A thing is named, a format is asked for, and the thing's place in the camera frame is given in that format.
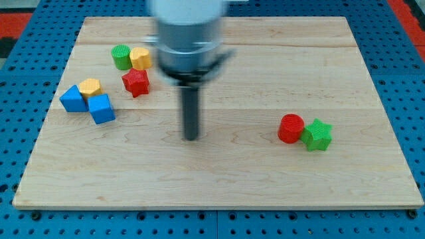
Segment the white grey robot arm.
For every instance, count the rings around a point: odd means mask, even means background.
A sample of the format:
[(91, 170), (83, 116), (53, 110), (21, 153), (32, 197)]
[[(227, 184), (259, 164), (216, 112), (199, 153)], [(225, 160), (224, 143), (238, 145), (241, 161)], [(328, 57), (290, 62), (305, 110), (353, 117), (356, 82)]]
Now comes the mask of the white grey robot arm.
[(223, 0), (150, 0), (154, 34), (145, 39), (157, 51), (165, 81), (198, 88), (214, 80), (233, 50), (222, 49)]

